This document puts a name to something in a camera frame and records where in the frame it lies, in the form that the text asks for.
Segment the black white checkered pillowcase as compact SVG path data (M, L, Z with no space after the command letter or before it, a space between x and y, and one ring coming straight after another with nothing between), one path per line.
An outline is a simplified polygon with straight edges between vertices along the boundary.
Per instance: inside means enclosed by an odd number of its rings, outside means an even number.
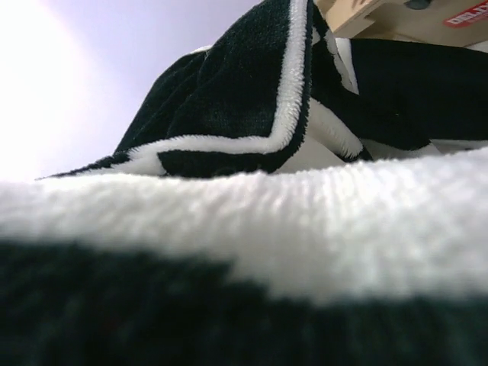
M485 365L487 54L260 2L1 183L1 363Z

